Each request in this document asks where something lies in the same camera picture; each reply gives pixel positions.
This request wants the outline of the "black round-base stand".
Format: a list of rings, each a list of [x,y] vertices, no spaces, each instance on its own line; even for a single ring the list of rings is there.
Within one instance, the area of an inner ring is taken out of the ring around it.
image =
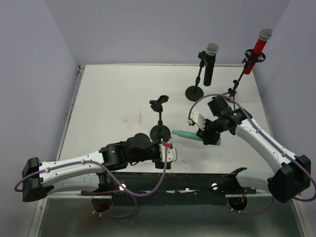
[[[206,60],[206,51],[202,51],[198,54],[198,58],[200,59],[199,63],[199,71],[197,77],[195,79],[195,85],[189,86],[185,91],[185,96],[188,100],[196,102],[199,98],[201,98],[204,93],[203,90],[198,86],[200,83],[200,76],[204,66],[207,65]]]
[[[158,113],[158,124],[155,125],[150,131],[150,138],[154,142],[168,142],[171,138],[170,129],[163,124],[162,112],[163,103],[168,101],[169,97],[167,95],[161,95],[157,100],[150,100],[150,107],[154,112]]]

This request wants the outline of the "teal microphone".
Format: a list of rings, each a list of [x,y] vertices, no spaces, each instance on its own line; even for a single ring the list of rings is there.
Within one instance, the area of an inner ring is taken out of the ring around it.
[[[171,134],[176,135],[181,138],[203,142],[203,140],[199,138],[194,132],[183,131],[183,130],[172,130]]]

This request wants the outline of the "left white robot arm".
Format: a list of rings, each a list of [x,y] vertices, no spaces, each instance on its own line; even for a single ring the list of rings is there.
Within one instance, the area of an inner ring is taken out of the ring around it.
[[[40,161],[30,158],[22,170],[23,202],[41,200],[50,194],[67,191],[95,193],[106,191],[112,172],[152,161],[157,169],[166,171],[177,160],[176,150],[166,140],[151,141],[144,133],[137,133],[126,141],[108,144],[90,154],[59,161]]]

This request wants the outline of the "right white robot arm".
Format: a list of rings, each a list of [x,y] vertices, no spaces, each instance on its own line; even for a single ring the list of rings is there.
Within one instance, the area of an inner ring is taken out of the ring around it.
[[[297,156],[272,138],[242,106],[232,109],[226,95],[212,94],[208,107],[216,120],[189,111],[188,124],[197,125],[197,136],[205,145],[214,145],[223,132],[229,131],[248,143],[269,165],[272,172],[241,168],[235,177],[239,186],[270,192],[279,202],[286,203],[316,182],[311,177],[311,161]]]

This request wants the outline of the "red rhinestone microphone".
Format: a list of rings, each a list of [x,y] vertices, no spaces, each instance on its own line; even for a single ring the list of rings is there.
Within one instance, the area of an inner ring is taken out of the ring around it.
[[[259,33],[259,38],[253,47],[253,49],[248,49],[245,52],[245,58],[243,60],[244,70],[243,73],[248,75],[251,73],[253,67],[256,63],[260,63],[265,61],[266,56],[263,53],[263,49],[267,43],[267,41],[272,37],[273,31],[270,28],[264,28]]]

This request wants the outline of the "black tripod shock-mount stand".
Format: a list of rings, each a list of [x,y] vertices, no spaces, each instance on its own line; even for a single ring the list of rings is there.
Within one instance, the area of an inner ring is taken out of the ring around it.
[[[245,52],[245,57],[242,61],[242,63],[244,64],[243,66],[243,70],[239,76],[238,79],[233,80],[233,84],[234,86],[232,88],[228,88],[228,91],[226,93],[224,93],[224,95],[228,95],[231,98],[235,98],[235,95],[237,93],[237,87],[239,86],[239,83],[241,81],[241,78],[244,75],[248,75],[250,74],[250,72],[252,71],[252,68],[254,67],[254,65],[256,63],[261,63],[264,62],[266,59],[266,56],[263,52],[260,52],[259,54],[255,53],[253,49],[248,49]]]

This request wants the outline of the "black microphone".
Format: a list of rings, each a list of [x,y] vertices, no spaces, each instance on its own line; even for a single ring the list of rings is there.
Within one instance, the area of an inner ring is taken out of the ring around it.
[[[206,47],[205,60],[204,60],[204,65],[205,65],[204,80],[203,80],[204,86],[211,85],[213,70],[214,70],[215,61],[216,61],[216,54],[218,50],[219,50],[219,46],[215,42],[209,43]]]

